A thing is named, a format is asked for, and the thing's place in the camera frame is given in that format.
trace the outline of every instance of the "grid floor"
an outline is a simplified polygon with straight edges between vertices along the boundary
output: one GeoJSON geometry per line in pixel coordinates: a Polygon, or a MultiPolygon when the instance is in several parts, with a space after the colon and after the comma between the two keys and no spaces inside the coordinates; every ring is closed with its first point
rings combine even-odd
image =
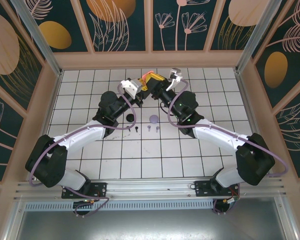
{"type": "MultiPolygon", "coordinates": [[[[165,77],[170,72],[170,68],[65,71],[48,135],[59,136],[86,124],[96,114],[102,93],[117,92],[120,81],[140,78],[151,70],[165,77]]],[[[232,68],[181,68],[181,72],[189,82],[188,90],[196,94],[199,114],[223,128],[251,135],[232,68]]],[[[180,83],[175,92],[183,86],[180,83]]],[[[223,149],[171,126],[159,103],[148,97],[142,108],[135,106],[137,132],[134,128],[115,130],[103,140],[68,154],[66,167],[90,179],[140,179],[212,176],[218,169],[236,164],[235,157],[223,149]],[[158,115],[159,123],[151,124],[151,115],[158,115]]],[[[118,119],[119,127],[129,126],[129,113],[131,110],[118,119]]]]}

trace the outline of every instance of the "black mounting plate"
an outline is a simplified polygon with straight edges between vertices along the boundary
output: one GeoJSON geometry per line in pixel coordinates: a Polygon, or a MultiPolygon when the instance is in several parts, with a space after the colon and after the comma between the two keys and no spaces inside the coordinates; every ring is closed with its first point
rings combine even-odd
{"type": "MultiPolygon", "coordinates": [[[[229,188],[231,188],[237,195],[239,195],[238,184],[233,184],[229,188]]],[[[194,182],[194,190],[195,190],[195,195],[197,197],[219,197],[219,196],[231,197],[232,192],[229,188],[224,187],[221,189],[220,193],[217,193],[210,187],[209,180],[194,182]]]]}
{"type": "MultiPolygon", "coordinates": [[[[91,197],[105,197],[107,193],[106,182],[92,182],[87,196],[91,197]]],[[[61,194],[62,199],[86,199],[86,197],[78,196],[68,189],[64,188],[61,194]]]]}

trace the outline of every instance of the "dark teal wallpaper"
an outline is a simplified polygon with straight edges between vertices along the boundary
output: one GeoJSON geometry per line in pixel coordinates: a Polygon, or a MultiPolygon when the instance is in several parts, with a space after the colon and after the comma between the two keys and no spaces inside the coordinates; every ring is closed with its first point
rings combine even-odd
{"type": "Polygon", "coordinates": [[[25,4],[54,53],[88,51],[70,0],[25,0],[25,4]]]}
{"type": "Polygon", "coordinates": [[[17,140],[23,118],[0,98],[0,181],[17,140]]]}
{"type": "Polygon", "coordinates": [[[243,50],[267,3],[266,0],[226,0],[211,50],[243,50]]]}
{"type": "Polygon", "coordinates": [[[144,0],[80,0],[96,52],[145,51],[144,0]]]}
{"type": "Polygon", "coordinates": [[[287,0],[282,0],[278,10],[276,11],[271,23],[269,24],[267,30],[265,31],[265,33],[263,34],[262,38],[260,39],[260,42],[259,44],[256,46],[255,50],[253,51],[252,53],[252,58],[254,59],[255,58],[255,55],[257,54],[257,52],[259,51],[261,45],[263,44],[264,42],[264,38],[268,35],[268,33],[270,32],[272,26],[274,25],[275,21],[277,20],[278,18],[278,15],[280,14],[280,12],[282,11],[282,8],[285,6],[285,4],[287,3],[287,0]]]}
{"type": "Polygon", "coordinates": [[[294,1],[255,66],[272,107],[300,81],[300,0],[294,1]]]}
{"type": "Polygon", "coordinates": [[[276,119],[300,178],[300,93],[276,115],[276,119]]]}
{"type": "Polygon", "coordinates": [[[203,50],[216,1],[154,0],[153,51],[203,50]]]}
{"type": "Polygon", "coordinates": [[[28,108],[42,65],[0,4],[0,86],[28,108]]]}

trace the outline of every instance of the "metal ventilation grille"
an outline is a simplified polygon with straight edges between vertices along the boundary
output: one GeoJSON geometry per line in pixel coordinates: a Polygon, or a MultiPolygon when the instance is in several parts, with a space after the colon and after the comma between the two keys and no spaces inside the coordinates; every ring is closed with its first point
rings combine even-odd
{"type": "MultiPolygon", "coordinates": [[[[84,206],[78,211],[94,210],[101,203],[94,203],[93,206],[84,206]]],[[[178,209],[212,209],[212,199],[193,200],[148,200],[148,201],[111,201],[100,211],[120,210],[178,210],[178,209]]],[[[26,212],[52,212],[52,211],[73,211],[73,202],[28,202],[25,206],[26,212]]]]}

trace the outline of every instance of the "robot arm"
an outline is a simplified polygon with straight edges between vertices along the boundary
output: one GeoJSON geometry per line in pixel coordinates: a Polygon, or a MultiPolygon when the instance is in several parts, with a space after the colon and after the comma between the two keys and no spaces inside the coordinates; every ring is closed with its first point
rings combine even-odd
{"type": "MultiPolygon", "coordinates": [[[[160,99],[166,107],[169,107],[176,96],[172,88],[175,88],[181,78],[180,70],[173,68],[169,80],[158,74],[149,73],[141,79],[131,80],[128,78],[121,82],[121,86],[125,89],[124,96],[131,105],[137,104],[141,107],[143,100],[151,94],[153,99],[160,99]]],[[[275,164],[275,161],[272,156],[238,138],[267,148],[263,138],[256,133],[246,136],[221,127],[218,128],[222,131],[216,130],[213,128],[216,127],[215,124],[196,112],[197,106],[196,95],[190,91],[184,91],[173,104],[171,112],[177,117],[177,124],[180,126],[205,124],[209,127],[185,127],[180,128],[180,131],[192,138],[212,142],[236,156],[237,166],[219,169],[210,180],[211,189],[219,193],[221,189],[237,183],[247,182],[257,185],[275,164]]],[[[34,176],[48,188],[60,185],[85,195],[89,191],[91,181],[81,172],[66,169],[67,153],[74,152],[93,141],[110,135],[114,131],[113,129],[95,125],[117,127],[116,119],[128,109],[129,106],[122,97],[118,98],[112,91],[105,92],[101,96],[99,109],[92,121],[61,136],[52,138],[43,135],[40,137],[25,168],[31,172],[43,151],[53,143],[64,139],[42,158],[34,171],[34,176]]]]}

